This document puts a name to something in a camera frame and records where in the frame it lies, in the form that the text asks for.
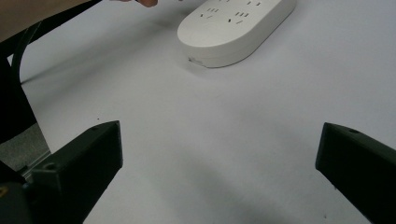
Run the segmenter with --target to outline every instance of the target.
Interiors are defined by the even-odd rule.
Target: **white surface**
[[[124,167],[85,223],[368,223],[314,164],[325,121],[396,148],[396,2],[299,0],[220,69],[177,40],[201,4],[103,2],[28,48],[51,150],[120,120]]]
[[[294,10],[295,0],[207,0],[177,29],[189,61],[223,67],[249,56]]]

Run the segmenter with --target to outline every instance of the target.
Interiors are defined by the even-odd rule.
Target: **electrical outlet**
[[[207,0],[179,25],[177,35],[190,61],[226,66],[250,55],[295,5],[296,0]]]

